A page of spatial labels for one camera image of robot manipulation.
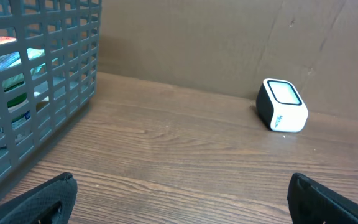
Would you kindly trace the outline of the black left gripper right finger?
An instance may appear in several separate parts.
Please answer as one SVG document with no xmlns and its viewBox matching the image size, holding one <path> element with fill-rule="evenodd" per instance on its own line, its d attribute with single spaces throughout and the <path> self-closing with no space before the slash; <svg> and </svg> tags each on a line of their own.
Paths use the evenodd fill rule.
<svg viewBox="0 0 358 224">
<path fill-rule="evenodd" d="M 288 208 L 293 224 L 358 223 L 358 204 L 301 173 L 291 177 Z"/>
</svg>

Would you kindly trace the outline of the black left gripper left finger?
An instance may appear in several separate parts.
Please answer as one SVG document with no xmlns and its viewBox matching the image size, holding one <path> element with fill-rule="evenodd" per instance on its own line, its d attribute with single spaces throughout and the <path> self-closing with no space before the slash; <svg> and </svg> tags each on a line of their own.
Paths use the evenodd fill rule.
<svg viewBox="0 0 358 224">
<path fill-rule="evenodd" d="M 78 184 L 64 172 L 0 205 L 0 224 L 68 223 L 76 202 Z"/>
</svg>

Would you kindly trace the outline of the teal orange snack packet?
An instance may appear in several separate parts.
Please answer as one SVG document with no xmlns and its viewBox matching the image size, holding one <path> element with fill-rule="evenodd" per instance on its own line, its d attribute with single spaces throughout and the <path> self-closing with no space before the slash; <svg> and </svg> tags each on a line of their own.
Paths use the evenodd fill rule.
<svg viewBox="0 0 358 224">
<path fill-rule="evenodd" d="M 29 60 L 39 58 L 44 56 L 44 49 L 27 49 L 27 55 Z M 11 67 L 15 67 L 16 65 L 21 64 L 21 58 L 19 52 L 13 52 L 7 55 L 0 56 L 0 70 L 6 70 Z M 46 64 L 43 63 L 37 67 L 30 69 L 31 75 L 33 78 L 41 77 L 46 72 Z M 24 84 L 24 74 L 20 73 L 16 76 L 10 77 L 2 82 L 2 86 L 4 91 L 7 92 L 9 90 L 15 89 Z M 12 107 L 18 105 L 25 101 L 27 98 L 27 94 L 23 93 L 20 96 L 15 97 L 14 99 L 7 102 L 8 107 Z"/>
</svg>

